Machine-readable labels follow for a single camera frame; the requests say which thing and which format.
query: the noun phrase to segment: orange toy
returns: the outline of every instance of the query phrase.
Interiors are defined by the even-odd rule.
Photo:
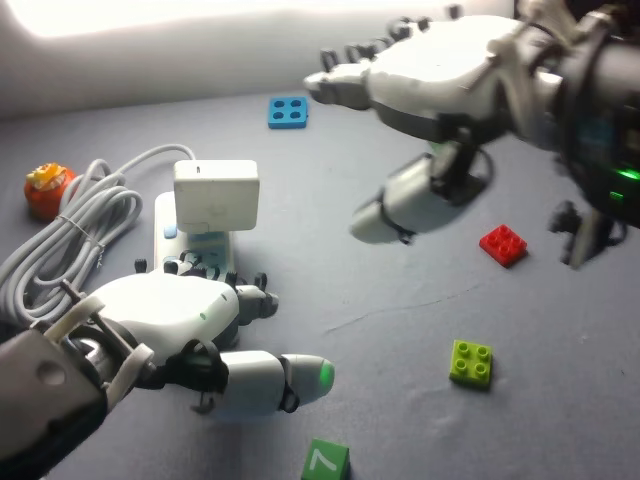
[[[47,163],[27,175],[24,196],[33,214],[51,222],[58,215],[60,199],[76,174],[57,163]]]

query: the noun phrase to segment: gray table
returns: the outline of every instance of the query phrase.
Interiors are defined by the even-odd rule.
[[[101,157],[117,167],[169,142],[202,159],[256,160],[258,226],[237,235],[237,261],[244,275],[269,273],[281,307],[245,328],[240,347],[337,366],[322,401],[244,425],[195,415],[186,390],[136,391],[49,478],[294,480],[314,436],[351,446],[355,480],[638,478],[638,236],[583,271],[560,264],[564,239],[545,228],[576,190],[550,155],[509,137],[488,146],[493,188],[455,224],[411,248],[361,244],[347,232],[352,211],[423,143],[371,113],[317,104],[306,130],[270,131],[267,99],[0,125],[2,257],[38,229],[21,189],[39,164],[83,170]],[[88,291],[152,259],[153,200],[172,187],[175,157],[164,158],[131,172],[146,206]],[[501,223],[529,242],[508,271],[477,245]],[[455,338],[494,347],[490,393],[450,383]]]

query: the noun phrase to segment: building block stud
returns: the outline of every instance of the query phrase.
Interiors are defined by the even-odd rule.
[[[527,253],[527,242],[506,225],[480,239],[482,249],[505,268],[509,268]]]
[[[449,378],[463,385],[489,388],[491,357],[491,347],[455,340],[451,353]]]
[[[305,97],[276,97],[269,103],[269,128],[304,128],[307,126]]]
[[[314,438],[309,447],[302,480],[346,480],[349,447]]]

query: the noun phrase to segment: gray cord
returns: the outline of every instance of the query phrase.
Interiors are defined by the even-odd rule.
[[[55,322],[71,306],[58,285],[67,279],[81,290],[103,249],[127,230],[142,210],[140,194],[127,189],[125,172],[140,162],[168,151],[191,149],[169,144],[152,148],[111,173],[104,160],[95,160],[65,190],[60,216],[18,248],[0,265],[0,321],[29,326],[36,320]],[[24,304],[26,291],[36,301]]]

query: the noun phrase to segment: lime green toy block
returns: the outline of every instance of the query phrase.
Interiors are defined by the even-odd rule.
[[[349,447],[314,438],[304,463],[302,480],[346,480]]]
[[[449,378],[454,382],[488,388],[491,381],[491,347],[455,340]]]

